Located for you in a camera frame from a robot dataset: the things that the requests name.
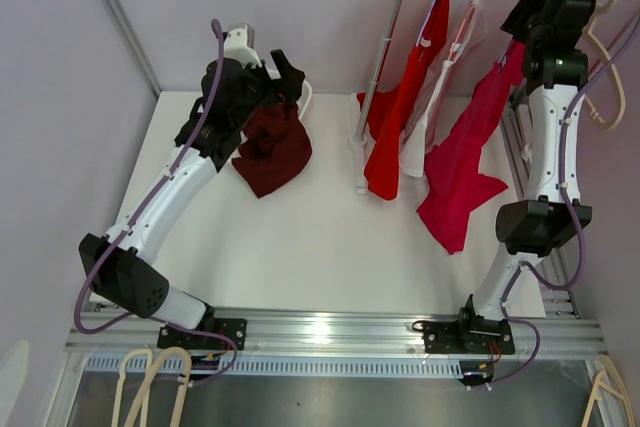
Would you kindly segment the pink wire hanger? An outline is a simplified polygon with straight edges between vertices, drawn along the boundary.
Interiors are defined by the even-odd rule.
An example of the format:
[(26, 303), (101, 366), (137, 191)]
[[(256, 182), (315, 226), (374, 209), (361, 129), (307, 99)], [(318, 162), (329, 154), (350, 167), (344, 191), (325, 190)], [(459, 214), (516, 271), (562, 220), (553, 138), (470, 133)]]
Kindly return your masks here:
[(480, 3), (481, 0), (469, 0), (467, 4), (464, 16), (460, 22), (454, 40), (451, 43), (449, 54), (447, 56), (447, 61), (451, 64), (455, 64), (466, 49), (475, 28)]

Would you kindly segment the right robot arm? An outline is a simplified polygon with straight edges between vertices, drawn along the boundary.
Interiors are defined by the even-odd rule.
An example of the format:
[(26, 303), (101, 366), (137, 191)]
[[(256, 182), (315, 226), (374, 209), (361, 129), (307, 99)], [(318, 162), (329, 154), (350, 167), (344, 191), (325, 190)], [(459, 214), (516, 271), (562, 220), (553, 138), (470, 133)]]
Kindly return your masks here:
[(372, 121), (375, 144), (360, 173), (362, 201), (334, 191), (335, 167), (314, 170), (303, 201), (276, 219), (274, 262), (298, 305), (361, 300), (381, 304), (390, 275), (451, 267), (473, 236), (472, 213), (505, 191), (479, 169), (482, 150), (502, 116), (510, 89), (524, 84), (533, 114), (533, 154), (520, 201), (497, 212), (488, 234), (497, 245), (490, 267), (471, 254), (463, 273), (483, 279), (453, 321), (417, 320), (425, 349), (437, 354), (514, 352), (509, 309), (525, 278), (545, 286), (539, 264), (570, 240), (582, 240), (592, 217), (576, 173), (577, 123), (588, 85), (587, 59), (576, 44), (595, 20), (596, 0), (520, 0), (503, 24), (512, 40), (476, 84), (448, 136), (434, 139), (446, 80), (425, 80), (411, 60), (397, 94), (369, 93), (386, 109)]

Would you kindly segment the dark maroon t shirt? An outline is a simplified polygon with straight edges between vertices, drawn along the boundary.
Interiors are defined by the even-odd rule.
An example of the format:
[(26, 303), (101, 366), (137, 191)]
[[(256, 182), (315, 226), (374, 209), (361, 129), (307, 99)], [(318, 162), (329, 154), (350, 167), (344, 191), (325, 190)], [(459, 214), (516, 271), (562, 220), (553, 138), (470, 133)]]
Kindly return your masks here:
[(260, 107), (243, 133), (246, 140), (232, 165), (257, 198), (275, 192), (299, 175), (313, 152), (295, 102)]

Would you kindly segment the white t shirt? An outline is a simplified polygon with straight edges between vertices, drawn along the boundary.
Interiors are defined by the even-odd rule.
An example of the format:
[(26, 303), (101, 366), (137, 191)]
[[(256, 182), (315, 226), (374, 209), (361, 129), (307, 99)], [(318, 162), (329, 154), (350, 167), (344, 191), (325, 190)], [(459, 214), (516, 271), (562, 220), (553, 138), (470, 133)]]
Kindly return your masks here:
[[(476, 22), (480, 15), (482, 2), (483, 0), (479, 5)], [(447, 56), (455, 35), (447, 44), (444, 52), (436, 57), (435, 65), (428, 69), (405, 129), (405, 138), (399, 152), (400, 170), (405, 175), (416, 178), (421, 178), (424, 175), (424, 157), (435, 136), (438, 107), (444, 98), (447, 82), (453, 73), (454, 66), (467, 50), (471, 40), (470, 38), (460, 59), (455, 64), (451, 64), (447, 61)]]

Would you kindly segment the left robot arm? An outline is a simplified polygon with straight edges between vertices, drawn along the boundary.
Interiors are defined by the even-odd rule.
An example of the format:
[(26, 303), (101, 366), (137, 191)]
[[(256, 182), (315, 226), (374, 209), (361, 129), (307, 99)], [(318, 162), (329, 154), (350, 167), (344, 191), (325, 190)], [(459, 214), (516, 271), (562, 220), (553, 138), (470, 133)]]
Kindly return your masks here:
[(184, 210), (238, 149), (241, 132), (255, 113), (301, 97), (304, 72), (282, 50), (272, 51), (271, 58), (275, 77), (264, 64), (243, 65), (229, 57), (211, 62), (201, 82), (202, 94), (154, 183), (105, 234), (87, 234), (81, 240), (86, 279), (74, 308), (78, 331), (92, 331), (83, 325), (81, 310), (95, 293), (126, 315), (178, 326), (180, 336), (194, 348), (213, 341), (216, 326), (205, 317), (207, 304), (173, 287), (153, 265)]

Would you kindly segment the beige wooden hanger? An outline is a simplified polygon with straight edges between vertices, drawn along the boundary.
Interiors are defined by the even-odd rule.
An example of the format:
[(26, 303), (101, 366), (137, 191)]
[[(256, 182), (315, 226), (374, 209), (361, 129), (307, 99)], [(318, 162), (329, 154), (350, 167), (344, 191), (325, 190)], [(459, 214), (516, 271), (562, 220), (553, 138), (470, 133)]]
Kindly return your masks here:
[(603, 20), (618, 2), (619, 0), (606, 0), (604, 3), (597, 4), (594, 14), (583, 32), (584, 40), (597, 54), (597, 62), (590, 68), (589, 75), (596, 75), (597, 73), (606, 75), (614, 93), (615, 111), (613, 118), (609, 120), (602, 116), (588, 96), (584, 99), (584, 104), (588, 108), (591, 120), (602, 131), (615, 129), (621, 122), (626, 110), (626, 95), (617, 67), (615, 65), (604, 67), (604, 65), (612, 59), (611, 47), (606, 47), (595, 34), (595, 28), (598, 22)]

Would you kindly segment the pink t shirt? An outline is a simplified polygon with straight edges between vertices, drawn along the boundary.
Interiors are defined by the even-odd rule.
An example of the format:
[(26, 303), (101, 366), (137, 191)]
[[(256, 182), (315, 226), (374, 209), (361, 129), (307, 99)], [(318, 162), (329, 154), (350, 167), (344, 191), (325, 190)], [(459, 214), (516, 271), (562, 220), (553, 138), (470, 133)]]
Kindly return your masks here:
[(471, 213), (507, 189), (480, 172), (482, 150), (498, 127), (513, 87), (523, 79), (526, 47), (512, 41), (503, 58), (476, 84), (449, 135), (425, 156), (429, 192), (417, 214), (450, 255), (464, 250)]

